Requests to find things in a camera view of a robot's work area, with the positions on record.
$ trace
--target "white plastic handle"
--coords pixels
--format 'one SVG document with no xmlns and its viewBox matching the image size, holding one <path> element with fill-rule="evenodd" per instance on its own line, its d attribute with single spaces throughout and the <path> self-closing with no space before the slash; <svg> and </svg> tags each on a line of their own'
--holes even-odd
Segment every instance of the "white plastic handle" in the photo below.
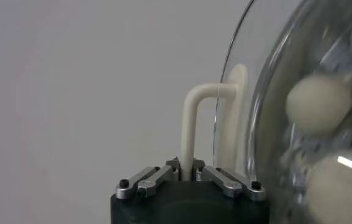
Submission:
<svg viewBox="0 0 352 224">
<path fill-rule="evenodd" d="M 247 71 L 244 65 L 237 65 L 231 72 L 228 83 L 202 84 L 193 88 L 186 96 L 181 125 L 181 179 L 191 179 L 194 159 L 195 128 L 200 101 L 208 97 L 226 98 L 223 127 L 220 131 L 219 163 L 233 169 L 236 163 L 236 138 L 239 113 L 244 101 Z"/>
</svg>

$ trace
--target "white ball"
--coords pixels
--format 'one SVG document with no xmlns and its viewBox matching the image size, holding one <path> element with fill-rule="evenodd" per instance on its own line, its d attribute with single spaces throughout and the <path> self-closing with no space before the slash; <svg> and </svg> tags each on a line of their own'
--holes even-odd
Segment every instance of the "white ball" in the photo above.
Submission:
<svg viewBox="0 0 352 224">
<path fill-rule="evenodd" d="M 286 112 L 309 135 L 327 134 L 344 119 L 352 106 L 352 90 L 338 77 L 309 75 L 287 96 Z"/>
<path fill-rule="evenodd" d="M 309 212 L 322 224 L 352 223 L 352 153 L 340 152 L 316 163 L 308 172 Z"/>
</svg>

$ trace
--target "gray background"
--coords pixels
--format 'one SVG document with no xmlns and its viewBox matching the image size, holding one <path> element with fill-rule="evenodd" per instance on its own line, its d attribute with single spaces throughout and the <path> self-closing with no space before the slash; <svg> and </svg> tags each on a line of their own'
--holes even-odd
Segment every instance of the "gray background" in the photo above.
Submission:
<svg viewBox="0 0 352 224">
<path fill-rule="evenodd" d="M 0 0 L 0 224 L 108 223 L 118 179 L 179 154 L 183 99 L 219 81 L 246 3 Z"/>
</svg>

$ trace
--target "metal bracket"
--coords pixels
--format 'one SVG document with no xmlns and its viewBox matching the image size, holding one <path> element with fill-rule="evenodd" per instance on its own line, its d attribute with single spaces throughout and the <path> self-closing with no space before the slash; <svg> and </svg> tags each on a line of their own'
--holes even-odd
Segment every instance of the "metal bracket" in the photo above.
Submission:
<svg viewBox="0 0 352 224">
<path fill-rule="evenodd" d="M 174 171 L 172 166 L 165 165 L 151 177 L 138 183 L 137 196 L 150 197 L 156 194 L 156 189 L 164 181 L 172 181 Z"/>
<path fill-rule="evenodd" d="M 230 169 L 220 169 L 219 172 L 234 181 L 240 182 L 242 193 L 252 201 L 264 201 L 266 199 L 266 190 L 260 182 L 250 181 Z"/>
<path fill-rule="evenodd" d="M 165 165 L 172 166 L 174 172 L 174 181 L 180 180 L 180 163 L 178 158 L 174 158 L 172 160 L 168 160 L 165 162 Z"/>
<path fill-rule="evenodd" d="M 202 181 L 213 181 L 222 188 L 224 195 L 235 198 L 242 192 L 242 185 L 226 177 L 212 166 L 205 166 L 201 174 Z"/>
<path fill-rule="evenodd" d="M 129 180 L 123 179 L 116 186 L 116 198 L 118 199 L 129 199 L 135 195 L 137 184 L 139 181 L 146 179 L 153 175 L 156 172 L 154 167 L 146 167 L 134 177 L 131 177 Z"/>
</svg>

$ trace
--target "black screw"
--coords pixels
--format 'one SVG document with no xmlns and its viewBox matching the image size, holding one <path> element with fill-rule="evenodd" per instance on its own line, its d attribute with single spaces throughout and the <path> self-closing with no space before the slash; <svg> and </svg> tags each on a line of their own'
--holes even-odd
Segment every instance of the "black screw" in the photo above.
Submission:
<svg viewBox="0 0 352 224">
<path fill-rule="evenodd" d="M 261 190 L 261 183 L 259 181 L 252 181 L 252 189 L 253 190 Z"/>
<path fill-rule="evenodd" d="M 119 181 L 119 187 L 120 188 L 128 188 L 128 185 L 129 185 L 129 183 L 128 183 L 128 179 L 121 179 L 120 181 Z"/>
</svg>

